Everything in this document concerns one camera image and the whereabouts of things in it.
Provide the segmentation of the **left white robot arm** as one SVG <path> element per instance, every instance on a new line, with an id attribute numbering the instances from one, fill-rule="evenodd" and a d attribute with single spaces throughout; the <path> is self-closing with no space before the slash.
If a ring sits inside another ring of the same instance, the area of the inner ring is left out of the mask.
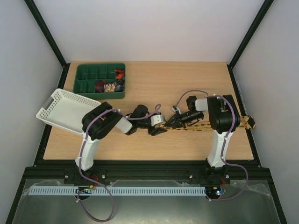
<path id="1" fill-rule="evenodd" d="M 75 163 L 80 170 L 86 171 L 93 166 L 95 153 L 100 141 L 105 138 L 113 128 L 119 129 L 125 135 L 134 134 L 137 129 L 147 129 L 149 135 L 155 136 L 165 130 L 159 125 L 165 122 L 159 112 L 160 104 L 150 113 L 144 105 L 138 105 L 132 113 L 124 115 L 120 110 L 114 109 L 108 102 L 104 102 L 88 112 L 82 118 L 83 141 Z"/>

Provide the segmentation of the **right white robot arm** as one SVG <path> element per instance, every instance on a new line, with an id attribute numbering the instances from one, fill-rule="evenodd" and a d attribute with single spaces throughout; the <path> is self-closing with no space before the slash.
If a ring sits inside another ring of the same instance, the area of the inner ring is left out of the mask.
<path id="1" fill-rule="evenodd" d="M 213 142 L 207 158 L 209 168 L 204 171 L 207 182 L 213 183 L 220 177 L 220 168 L 226 164 L 226 153 L 233 132 L 240 125 L 241 117 L 232 95 L 215 95 L 198 99 L 189 96 L 186 100 L 188 111 L 180 113 L 173 106 L 175 114 L 165 123 L 168 128 L 187 128 L 188 124 L 195 125 L 204 118 L 203 112 L 208 112 L 209 124 L 213 129 Z"/>

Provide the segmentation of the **yellow leopard print tie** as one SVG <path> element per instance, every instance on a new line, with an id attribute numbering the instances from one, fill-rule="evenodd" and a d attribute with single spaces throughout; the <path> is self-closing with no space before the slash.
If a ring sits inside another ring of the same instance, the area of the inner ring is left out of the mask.
<path id="1" fill-rule="evenodd" d="M 253 116 L 241 116 L 239 128 L 254 129 L 256 127 Z M 188 124 L 186 127 L 168 127 L 165 124 L 160 125 L 159 128 L 165 130 L 191 130 L 191 131 L 211 131 L 212 127 L 208 121 L 198 121 L 195 124 Z"/>

